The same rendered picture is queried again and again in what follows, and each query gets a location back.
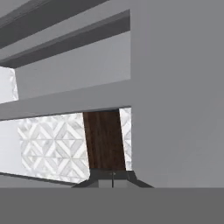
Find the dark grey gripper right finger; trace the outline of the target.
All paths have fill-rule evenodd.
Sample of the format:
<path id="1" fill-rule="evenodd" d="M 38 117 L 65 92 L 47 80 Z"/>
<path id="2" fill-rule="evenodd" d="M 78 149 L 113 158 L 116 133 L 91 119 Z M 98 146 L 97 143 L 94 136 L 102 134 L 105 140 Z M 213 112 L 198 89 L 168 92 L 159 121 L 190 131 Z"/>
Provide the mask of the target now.
<path id="1" fill-rule="evenodd" d="M 114 188 L 152 188 L 152 185 L 137 178 L 134 171 L 113 171 L 112 186 Z"/>

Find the grey open wall shelf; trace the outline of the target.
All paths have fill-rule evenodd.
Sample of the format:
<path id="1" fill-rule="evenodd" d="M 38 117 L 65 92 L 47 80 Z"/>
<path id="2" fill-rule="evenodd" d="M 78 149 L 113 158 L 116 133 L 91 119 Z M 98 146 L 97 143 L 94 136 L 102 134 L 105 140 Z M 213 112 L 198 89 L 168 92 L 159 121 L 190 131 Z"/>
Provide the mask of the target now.
<path id="1" fill-rule="evenodd" d="M 130 0 L 29 0 L 0 17 L 0 66 L 21 69 L 130 30 Z M 75 88 L 61 73 L 44 73 L 38 89 L 0 104 L 0 121 L 100 109 L 98 94 L 117 96 L 128 80 Z"/>

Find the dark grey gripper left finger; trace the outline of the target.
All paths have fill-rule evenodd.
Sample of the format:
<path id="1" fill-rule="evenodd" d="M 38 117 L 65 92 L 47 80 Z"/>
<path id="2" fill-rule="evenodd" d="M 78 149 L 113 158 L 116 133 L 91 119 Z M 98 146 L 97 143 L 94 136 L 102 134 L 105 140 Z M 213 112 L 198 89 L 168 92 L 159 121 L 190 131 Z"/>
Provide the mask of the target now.
<path id="1" fill-rule="evenodd" d="M 79 184 L 75 184 L 73 188 L 98 187 L 101 180 L 112 182 L 112 171 L 91 169 L 89 178 Z"/>

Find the dark brown wooden board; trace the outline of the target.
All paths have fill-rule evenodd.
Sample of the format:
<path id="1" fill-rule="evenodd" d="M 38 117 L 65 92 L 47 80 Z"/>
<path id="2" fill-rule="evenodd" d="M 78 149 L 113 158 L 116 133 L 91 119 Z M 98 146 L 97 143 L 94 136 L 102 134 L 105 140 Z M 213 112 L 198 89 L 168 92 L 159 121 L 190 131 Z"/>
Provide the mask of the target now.
<path id="1" fill-rule="evenodd" d="M 125 171 L 119 109 L 83 112 L 90 169 Z"/>

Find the grey tall cabinet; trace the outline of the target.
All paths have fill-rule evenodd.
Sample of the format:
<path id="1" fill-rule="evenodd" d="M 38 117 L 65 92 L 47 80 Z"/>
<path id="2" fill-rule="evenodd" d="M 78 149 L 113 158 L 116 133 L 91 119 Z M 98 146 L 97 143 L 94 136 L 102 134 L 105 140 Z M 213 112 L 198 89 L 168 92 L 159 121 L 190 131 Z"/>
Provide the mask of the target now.
<path id="1" fill-rule="evenodd" d="M 111 0 L 130 12 L 132 168 L 224 187 L 224 0 Z"/>

